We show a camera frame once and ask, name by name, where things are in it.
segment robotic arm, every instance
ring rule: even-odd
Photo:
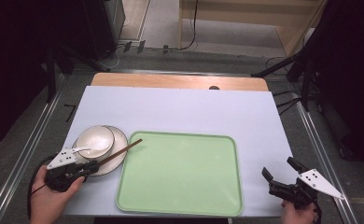
[[[295,204],[296,209],[314,203],[318,213],[317,224],[321,223],[322,212],[317,203],[318,192],[323,192],[330,196],[344,199],[344,196],[334,188],[328,180],[316,169],[309,170],[292,157],[287,159],[287,163],[295,169],[299,175],[295,184],[283,184],[273,180],[270,172],[263,167],[261,174],[269,182],[269,193]]]

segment table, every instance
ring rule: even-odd
[[[179,0],[179,38],[182,20],[193,19],[195,0]],[[292,55],[307,31],[315,27],[326,0],[199,0],[197,20],[273,25],[287,56]]]
[[[207,90],[211,86],[218,86],[221,91]],[[238,91],[227,91],[234,88]],[[106,110],[101,109],[107,102],[112,104],[106,104]],[[281,215],[281,200],[268,194],[268,184],[261,176],[263,166],[278,181],[296,181],[296,172],[286,162],[291,151],[273,97],[260,78],[97,74],[82,97],[64,146],[72,146],[82,131],[104,122],[120,128],[127,137],[146,128],[154,132],[232,137],[238,148],[244,201],[240,217]],[[115,198],[120,176],[121,167],[108,175],[88,178],[64,213],[82,216],[178,216],[119,210]]]

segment human hand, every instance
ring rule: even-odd
[[[45,185],[46,166],[40,167],[36,174],[32,192]],[[31,223],[54,223],[63,213],[72,196],[79,190],[84,181],[80,177],[74,181],[66,192],[53,191],[47,186],[31,195]]]
[[[283,200],[281,206],[285,208],[281,216],[283,224],[313,224],[317,217],[313,203],[303,209],[295,209],[293,203]]]

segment white plate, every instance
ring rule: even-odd
[[[127,143],[127,137],[126,135],[124,135],[124,133],[112,126],[105,126],[106,128],[110,129],[110,131],[112,131],[113,135],[115,136],[115,142],[111,148],[111,153],[109,154],[109,156],[117,153],[118,151],[124,149],[126,146],[128,146]],[[100,167],[100,170],[95,173],[92,174],[91,176],[98,176],[98,175],[106,175],[110,172],[112,172],[113,170],[115,170],[116,168],[118,168],[118,166],[123,162],[124,158],[126,157],[127,152],[123,152],[121,153],[119,156],[117,156],[115,159],[113,159],[112,161],[109,161],[108,163],[106,163],[105,165]],[[80,156],[78,153],[75,154],[77,157],[77,163],[86,163],[88,160],[83,158],[82,156]]]

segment wooden board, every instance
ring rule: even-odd
[[[268,91],[266,81],[256,77],[205,77],[160,74],[98,73],[92,86],[209,89],[228,91]]]

